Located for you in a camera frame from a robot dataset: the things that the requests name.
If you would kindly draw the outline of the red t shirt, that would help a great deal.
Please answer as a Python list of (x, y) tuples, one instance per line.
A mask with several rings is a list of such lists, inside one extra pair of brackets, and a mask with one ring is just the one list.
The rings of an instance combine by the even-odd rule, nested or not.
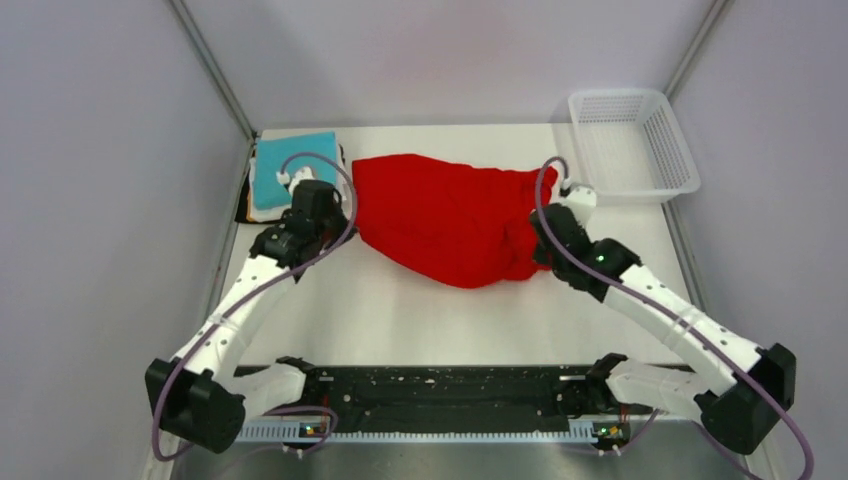
[(360, 237), (399, 265), (464, 289), (541, 271), (530, 215), (558, 195), (561, 168), (479, 168), (406, 153), (355, 160), (351, 170)]

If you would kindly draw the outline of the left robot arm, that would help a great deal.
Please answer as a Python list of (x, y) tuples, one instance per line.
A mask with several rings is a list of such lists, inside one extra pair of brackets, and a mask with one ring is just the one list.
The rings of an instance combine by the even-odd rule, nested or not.
[(302, 414), (317, 407), (321, 388), (300, 367), (275, 363), (244, 376), (236, 369), (271, 307), (353, 234), (335, 186), (314, 179), (296, 183), (291, 207), (279, 223), (256, 235), (231, 288), (198, 332), (170, 359), (147, 367), (157, 460), (178, 456), (163, 452), (164, 432), (221, 453), (245, 423), (277, 407)]

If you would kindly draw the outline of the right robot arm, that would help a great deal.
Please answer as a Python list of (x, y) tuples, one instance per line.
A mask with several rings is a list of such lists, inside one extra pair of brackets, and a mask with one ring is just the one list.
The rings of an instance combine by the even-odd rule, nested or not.
[(765, 348), (715, 322), (622, 243), (591, 240), (570, 208), (550, 204), (529, 221), (538, 238), (537, 262), (629, 318), (687, 367), (608, 354), (596, 364), (598, 377), (586, 385), (589, 404), (600, 412), (622, 403), (661, 408), (702, 426), (728, 450), (752, 454), (794, 403), (796, 355), (780, 343)]

